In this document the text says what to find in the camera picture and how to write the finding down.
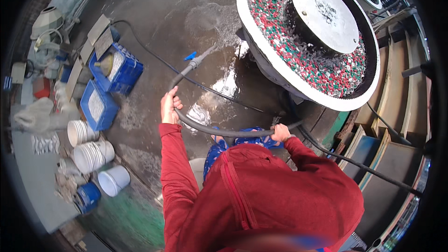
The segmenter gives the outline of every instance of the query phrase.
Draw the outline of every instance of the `red hooded jacket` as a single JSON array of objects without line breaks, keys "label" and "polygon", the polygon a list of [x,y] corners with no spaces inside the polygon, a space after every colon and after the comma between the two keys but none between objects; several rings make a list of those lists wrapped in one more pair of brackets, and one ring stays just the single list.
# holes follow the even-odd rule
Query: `red hooded jacket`
[{"label": "red hooded jacket", "polygon": [[320,158],[297,137],[284,147],[298,170],[256,144],[223,152],[199,192],[181,135],[163,123],[162,194],[165,251],[216,252],[229,233],[274,229],[333,239],[336,252],[364,213],[358,185],[331,160]]}]

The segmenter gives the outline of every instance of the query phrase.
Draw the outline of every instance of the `blue floral pants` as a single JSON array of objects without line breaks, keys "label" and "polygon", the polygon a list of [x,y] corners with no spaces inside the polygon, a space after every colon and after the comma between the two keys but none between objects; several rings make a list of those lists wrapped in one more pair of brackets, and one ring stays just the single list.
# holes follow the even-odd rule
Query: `blue floral pants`
[{"label": "blue floral pants", "polygon": [[[256,126],[256,127],[245,128],[240,131],[241,132],[255,132],[255,131],[264,131],[264,129],[260,128],[259,126]],[[258,144],[261,147],[265,147],[268,149],[283,148],[283,142],[280,144],[277,144],[278,141],[272,140],[270,136],[235,138],[235,140],[232,143],[232,146],[245,144],[245,143]],[[216,159],[221,155],[221,153],[227,149],[228,149],[228,145],[225,142],[225,140],[223,140],[223,139],[218,141],[216,143],[216,145],[213,145],[210,147],[210,150],[208,151],[207,158],[205,159],[205,164],[204,164],[204,181],[205,181],[205,177],[207,176],[207,173],[210,170],[213,163],[215,163]]]}]

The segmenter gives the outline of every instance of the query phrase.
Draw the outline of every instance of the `hand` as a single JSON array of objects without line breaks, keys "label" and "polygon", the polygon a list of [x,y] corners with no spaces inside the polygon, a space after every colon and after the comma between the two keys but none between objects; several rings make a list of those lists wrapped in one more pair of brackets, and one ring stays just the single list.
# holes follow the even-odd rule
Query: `hand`
[{"label": "hand", "polygon": [[171,91],[165,93],[160,101],[160,114],[162,116],[162,123],[177,124],[179,122],[179,115],[177,115],[174,108],[182,109],[182,101],[178,96],[174,96],[177,92],[178,86]]},{"label": "hand", "polygon": [[285,142],[289,137],[291,137],[288,127],[283,124],[271,126],[271,129],[274,130],[274,134],[271,135],[272,140]]}]

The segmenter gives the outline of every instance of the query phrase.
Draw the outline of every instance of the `stack of white buckets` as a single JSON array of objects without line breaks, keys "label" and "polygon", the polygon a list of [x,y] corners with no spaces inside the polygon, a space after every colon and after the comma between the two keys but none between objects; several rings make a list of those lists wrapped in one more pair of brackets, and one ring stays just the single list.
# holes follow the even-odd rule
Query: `stack of white buckets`
[{"label": "stack of white buckets", "polygon": [[[98,140],[99,132],[93,131],[85,121],[70,121],[67,126],[70,144],[74,147],[73,161],[76,167],[88,174],[112,161],[115,151],[107,140]],[[116,196],[130,182],[126,168],[117,165],[107,171],[98,173],[98,182],[108,196]]]}]

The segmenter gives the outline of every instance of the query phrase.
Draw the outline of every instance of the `wet concrete floor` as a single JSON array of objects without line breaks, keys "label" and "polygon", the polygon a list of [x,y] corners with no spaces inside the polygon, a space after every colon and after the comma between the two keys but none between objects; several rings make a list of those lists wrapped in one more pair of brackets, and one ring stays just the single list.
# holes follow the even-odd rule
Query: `wet concrete floor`
[{"label": "wet concrete floor", "polygon": [[[274,114],[287,114],[280,105],[283,89],[261,74],[249,54],[238,57],[243,56],[245,48],[243,44],[240,49],[242,42],[235,34],[241,26],[235,0],[91,0],[81,16],[81,24],[72,31],[74,47],[85,42],[87,32],[101,13],[113,20],[131,22],[143,43],[178,70],[187,66],[184,57],[193,51],[203,53],[217,43],[218,49],[190,77],[249,105]],[[147,197],[152,198],[161,193],[160,98],[176,74],[147,53],[126,25],[117,24],[116,28],[121,34],[119,43],[144,64],[145,70],[128,96],[114,95],[120,111],[105,135],[122,163],[149,187],[152,194]],[[208,125],[234,130],[251,126],[269,128],[273,120],[270,114],[230,102],[186,80],[179,84],[178,95],[184,112]],[[313,131],[320,140],[337,116],[336,111],[311,102],[301,104],[299,114],[309,130],[326,118],[322,129]],[[291,121],[288,117],[281,120],[288,121]],[[207,155],[212,145],[209,135],[184,127],[182,136],[190,159]],[[288,157],[285,150],[276,150],[276,154],[284,160]]]}]

